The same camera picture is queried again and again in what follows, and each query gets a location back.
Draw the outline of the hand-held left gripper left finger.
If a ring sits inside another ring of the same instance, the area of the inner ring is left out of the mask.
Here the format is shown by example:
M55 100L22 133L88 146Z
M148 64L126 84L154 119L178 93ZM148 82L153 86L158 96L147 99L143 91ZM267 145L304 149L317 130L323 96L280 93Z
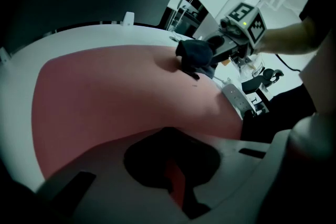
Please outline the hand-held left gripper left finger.
M87 150L45 180L38 196L51 201L79 172L90 172L96 178L74 210L72 223L188 223L167 190L141 185L124 168L127 148L154 133L137 133Z

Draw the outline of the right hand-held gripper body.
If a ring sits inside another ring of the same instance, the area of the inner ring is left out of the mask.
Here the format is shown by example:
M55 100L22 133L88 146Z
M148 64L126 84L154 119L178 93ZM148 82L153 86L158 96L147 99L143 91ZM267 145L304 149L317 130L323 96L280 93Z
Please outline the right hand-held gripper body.
M258 7L239 3L220 20L220 28L235 47L231 57L246 58L254 53L267 28Z

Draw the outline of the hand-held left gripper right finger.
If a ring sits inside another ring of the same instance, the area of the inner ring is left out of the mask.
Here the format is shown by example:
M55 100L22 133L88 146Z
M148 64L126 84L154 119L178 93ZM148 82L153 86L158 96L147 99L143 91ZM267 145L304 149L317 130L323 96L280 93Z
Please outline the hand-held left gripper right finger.
M221 163L208 183L194 188L197 201L209 206L210 211L182 223L256 223L279 171L289 133L277 133L270 144L192 134L216 148Z

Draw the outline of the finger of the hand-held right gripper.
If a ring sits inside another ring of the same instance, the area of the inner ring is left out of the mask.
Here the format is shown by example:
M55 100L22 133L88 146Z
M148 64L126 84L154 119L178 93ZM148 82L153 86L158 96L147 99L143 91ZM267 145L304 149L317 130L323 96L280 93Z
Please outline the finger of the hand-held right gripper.
M206 40L213 50L210 63L219 63L228 59L238 50L237 44L227 36L215 35Z

